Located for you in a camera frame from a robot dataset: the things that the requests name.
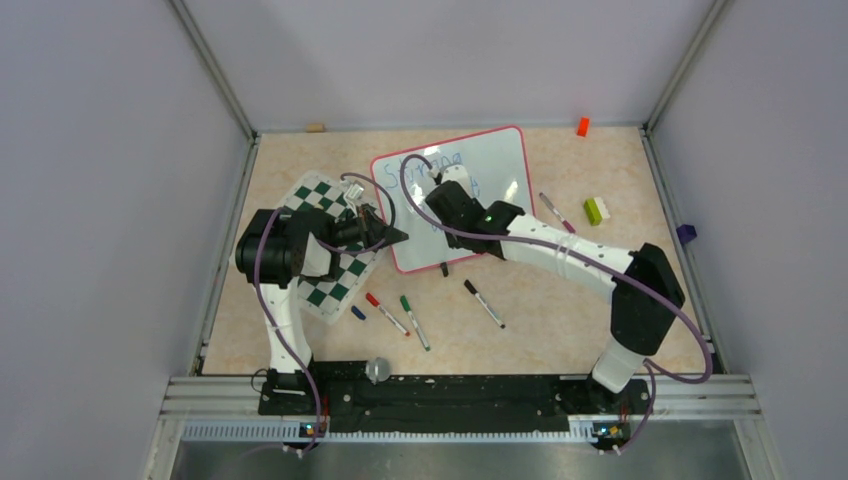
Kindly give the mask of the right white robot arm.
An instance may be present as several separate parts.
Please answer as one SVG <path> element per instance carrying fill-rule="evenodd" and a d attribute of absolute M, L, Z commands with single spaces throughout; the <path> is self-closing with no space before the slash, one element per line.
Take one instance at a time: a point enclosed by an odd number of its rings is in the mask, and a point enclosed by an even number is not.
<path fill-rule="evenodd" d="M 435 187 L 425 203 L 451 248 L 539 267 L 592 289 L 610 305 L 612 338 L 592 367 L 586 397 L 594 409 L 614 411 L 685 303 L 666 253 L 650 243 L 627 250 L 590 241 L 505 201 L 485 207 L 472 196 L 462 165 L 430 167 L 427 174 Z"/>

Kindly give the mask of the pink framed whiteboard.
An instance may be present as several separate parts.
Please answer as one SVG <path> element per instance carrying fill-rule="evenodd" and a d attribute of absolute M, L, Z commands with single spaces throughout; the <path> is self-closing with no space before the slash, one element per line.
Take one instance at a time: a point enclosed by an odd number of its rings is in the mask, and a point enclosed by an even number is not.
<path fill-rule="evenodd" d="M 457 138 L 417 146 L 374 158 L 372 179 L 384 190 L 378 203 L 384 216 L 390 215 L 388 201 L 395 204 L 395 227 L 409 239 L 391 247 L 396 269 L 409 274 L 472 258 L 469 250 L 449 247 L 445 233 L 422 219 L 414 208 L 428 216 L 436 215 L 425 203 L 435 188 L 428 168 L 419 160 L 401 163 L 410 154 L 425 157 L 432 166 L 443 170 L 455 165 L 465 167 L 470 176 L 471 195 L 487 207 L 496 200 L 517 205 L 533 214 L 535 194 L 529 175 L 523 132 L 516 126 L 467 134 Z"/>

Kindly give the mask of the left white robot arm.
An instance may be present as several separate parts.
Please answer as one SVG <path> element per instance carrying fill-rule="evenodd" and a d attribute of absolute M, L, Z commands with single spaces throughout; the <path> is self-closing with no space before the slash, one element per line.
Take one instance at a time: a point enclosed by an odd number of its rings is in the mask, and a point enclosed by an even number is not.
<path fill-rule="evenodd" d="M 301 282 L 332 280 L 352 246 L 372 253 L 408 239 L 368 204 L 340 217 L 315 207 L 258 210 L 238 240 L 234 257 L 264 314 L 271 347 L 269 369 L 306 374 L 312 361 L 301 320 Z"/>

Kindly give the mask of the blue marker cap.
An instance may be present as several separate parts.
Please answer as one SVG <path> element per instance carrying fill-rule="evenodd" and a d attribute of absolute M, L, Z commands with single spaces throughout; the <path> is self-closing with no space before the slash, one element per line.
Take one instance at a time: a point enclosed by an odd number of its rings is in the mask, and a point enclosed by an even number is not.
<path fill-rule="evenodd" d="M 356 306 L 351 307 L 351 312 L 361 321 L 365 321 L 367 316 Z"/>

